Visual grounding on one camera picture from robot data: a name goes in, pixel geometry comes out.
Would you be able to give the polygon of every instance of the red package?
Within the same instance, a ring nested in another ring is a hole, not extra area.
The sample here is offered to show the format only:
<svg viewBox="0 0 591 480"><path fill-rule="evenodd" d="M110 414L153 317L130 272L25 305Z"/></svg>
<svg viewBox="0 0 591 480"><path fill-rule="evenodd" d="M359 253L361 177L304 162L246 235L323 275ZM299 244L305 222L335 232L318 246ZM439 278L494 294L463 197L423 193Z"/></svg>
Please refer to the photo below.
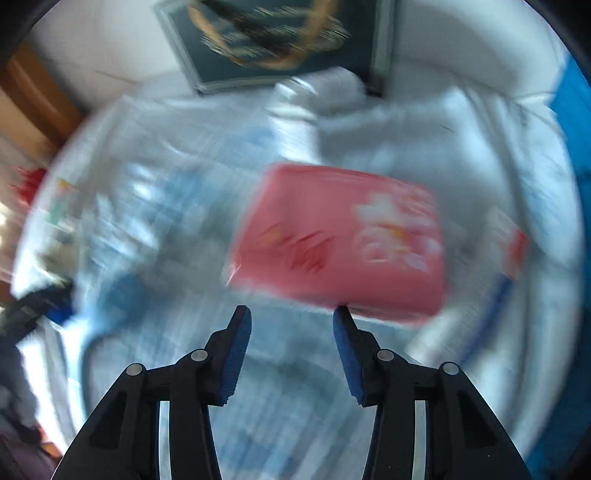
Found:
<svg viewBox="0 0 591 480"><path fill-rule="evenodd" d="M232 248L229 284L416 324L443 305L443 252L427 189L340 168L278 164Z"/></svg>

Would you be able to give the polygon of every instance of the framed picture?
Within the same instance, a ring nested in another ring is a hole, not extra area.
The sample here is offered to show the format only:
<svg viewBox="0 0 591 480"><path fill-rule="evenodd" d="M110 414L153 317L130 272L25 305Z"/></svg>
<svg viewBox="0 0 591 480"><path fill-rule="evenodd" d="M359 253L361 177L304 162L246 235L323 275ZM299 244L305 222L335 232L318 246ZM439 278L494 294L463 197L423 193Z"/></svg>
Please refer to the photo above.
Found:
<svg viewBox="0 0 591 480"><path fill-rule="evenodd" d="M341 66L376 95L392 58L396 0L166 0L155 7L202 93Z"/></svg>

